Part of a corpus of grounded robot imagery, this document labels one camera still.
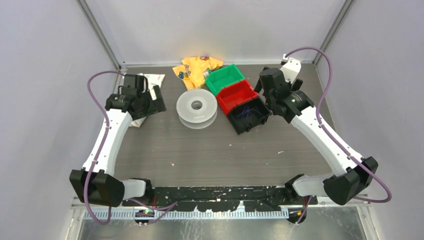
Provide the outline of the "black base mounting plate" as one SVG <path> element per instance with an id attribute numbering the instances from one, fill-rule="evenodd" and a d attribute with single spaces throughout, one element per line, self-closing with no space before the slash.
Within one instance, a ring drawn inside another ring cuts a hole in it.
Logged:
<path id="1" fill-rule="evenodd" d="M 234 212 L 245 206 L 247 212 L 278 211 L 281 206 L 304 206 L 306 197 L 281 186 L 185 186 L 155 187 L 142 197 L 124 200 L 125 207 L 137 206 L 138 202 L 154 208 L 177 203 L 171 210 L 178 212 Z"/>

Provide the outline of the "grey plastic cable spool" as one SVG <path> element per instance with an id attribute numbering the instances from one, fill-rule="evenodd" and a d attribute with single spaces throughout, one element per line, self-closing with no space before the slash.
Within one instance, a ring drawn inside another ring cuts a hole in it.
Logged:
<path id="1" fill-rule="evenodd" d="M 180 122 L 194 130 L 210 126 L 218 114 L 218 103 L 208 90 L 196 88 L 185 91 L 176 102 Z"/>

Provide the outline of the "red plastic bin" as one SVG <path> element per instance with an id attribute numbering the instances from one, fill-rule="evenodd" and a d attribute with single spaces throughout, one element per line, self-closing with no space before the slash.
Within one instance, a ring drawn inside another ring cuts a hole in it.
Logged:
<path id="1" fill-rule="evenodd" d="M 251 86 L 249 81 L 247 79 L 243 79 L 221 89 L 216 95 L 216 100 L 224 114 L 227 116 L 235 107 L 256 97 L 258 97 L 258 94 L 254 91 L 254 88 Z"/>

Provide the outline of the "green plastic bin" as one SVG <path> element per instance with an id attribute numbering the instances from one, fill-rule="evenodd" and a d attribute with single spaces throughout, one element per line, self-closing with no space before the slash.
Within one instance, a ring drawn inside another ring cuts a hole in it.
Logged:
<path id="1" fill-rule="evenodd" d="M 222 89 L 244 79 L 245 76 L 239 68 L 235 64 L 231 64 L 211 72 L 206 78 L 205 84 L 211 93 L 217 96 Z"/>

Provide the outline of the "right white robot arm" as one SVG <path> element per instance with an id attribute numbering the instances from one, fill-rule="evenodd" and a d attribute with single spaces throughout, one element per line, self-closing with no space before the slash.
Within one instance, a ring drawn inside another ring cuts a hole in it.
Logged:
<path id="1" fill-rule="evenodd" d="M 299 174 L 285 183 L 285 198 L 299 205 L 306 196 L 326 196 L 338 205 L 345 205 L 365 190 L 378 169 L 372 157 L 364 158 L 351 149 L 337 133 L 323 126 L 326 121 L 316 113 L 313 101 L 299 88 L 301 81 L 291 84 L 278 68 L 264 67 L 259 74 L 255 92 L 263 91 L 266 107 L 299 130 L 324 157 L 331 169 L 325 175 Z"/>

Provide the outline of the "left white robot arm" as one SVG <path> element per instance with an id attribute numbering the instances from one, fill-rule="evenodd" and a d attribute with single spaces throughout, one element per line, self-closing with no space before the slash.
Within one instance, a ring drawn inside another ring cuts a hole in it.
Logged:
<path id="1" fill-rule="evenodd" d="M 161 93 L 164 74 L 125 74 L 123 84 L 99 104 L 104 120 L 94 147 L 81 169 L 71 171 L 69 180 L 82 203 L 118 207 L 134 198 L 141 207 L 154 199 L 152 183 L 146 178 L 118 180 L 114 177 L 117 156 L 129 127 L 140 127 L 145 118 L 166 111 Z"/>

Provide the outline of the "black plastic bin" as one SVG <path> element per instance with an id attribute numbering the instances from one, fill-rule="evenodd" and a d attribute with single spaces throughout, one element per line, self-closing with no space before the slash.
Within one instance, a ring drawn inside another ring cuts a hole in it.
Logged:
<path id="1" fill-rule="evenodd" d="M 260 97 L 255 97 L 233 108 L 226 116 L 238 135 L 264 125 L 272 112 Z"/>

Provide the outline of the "yellow patterned cloth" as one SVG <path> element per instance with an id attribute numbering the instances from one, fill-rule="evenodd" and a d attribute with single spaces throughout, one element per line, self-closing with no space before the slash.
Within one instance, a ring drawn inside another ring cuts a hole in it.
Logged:
<path id="1" fill-rule="evenodd" d="M 202 88 L 210 73 L 224 64 L 222 60 L 210 56 L 187 57 L 181 62 L 182 65 L 174 66 L 172 70 L 187 90 Z"/>

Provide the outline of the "white patterned cloth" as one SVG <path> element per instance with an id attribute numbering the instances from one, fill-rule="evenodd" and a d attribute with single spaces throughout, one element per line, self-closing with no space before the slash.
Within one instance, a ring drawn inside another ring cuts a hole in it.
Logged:
<path id="1" fill-rule="evenodd" d="M 148 80 L 149 90 L 152 91 L 151 96 L 153 100 L 156 100 L 156 94 L 154 93 L 154 86 L 162 87 L 162 83 L 165 79 L 165 74 L 152 74 L 152 73 L 138 73 L 139 76 L 145 76 Z M 147 117 L 143 117 L 140 119 L 133 120 L 130 124 L 130 127 L 140 128 L 143 122 Z"/>

